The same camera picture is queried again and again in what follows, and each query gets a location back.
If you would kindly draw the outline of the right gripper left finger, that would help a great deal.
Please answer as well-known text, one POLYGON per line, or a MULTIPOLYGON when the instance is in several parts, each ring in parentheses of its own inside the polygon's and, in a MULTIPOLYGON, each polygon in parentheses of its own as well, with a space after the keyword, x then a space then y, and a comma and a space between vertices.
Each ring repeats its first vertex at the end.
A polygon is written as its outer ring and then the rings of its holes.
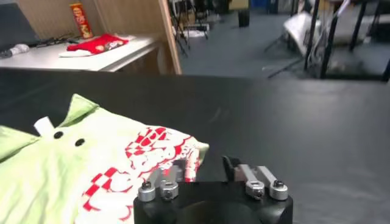
POLYGON ((168 170, 158 168, 138 189, 139 201, 152 201, 157 192, 163 200, 175 199, 179 194, 179 184, 185 180, 185 161, 176 160, 168 170))

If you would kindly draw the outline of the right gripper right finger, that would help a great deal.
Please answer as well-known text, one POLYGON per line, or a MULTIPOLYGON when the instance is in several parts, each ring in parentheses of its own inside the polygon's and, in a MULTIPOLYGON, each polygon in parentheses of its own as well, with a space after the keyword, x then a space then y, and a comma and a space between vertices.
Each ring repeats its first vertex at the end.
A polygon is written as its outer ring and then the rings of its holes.
POLYGON ((243 181, 245 193, 255 200, 261 200, 266 189, 268 195, 274 200, 287 200, 288 187, 277 179, 266 166, 251 168, 243 164, 238 158, 229 156, 222 157, 222 164, 225 170, 227 181, 243 181))

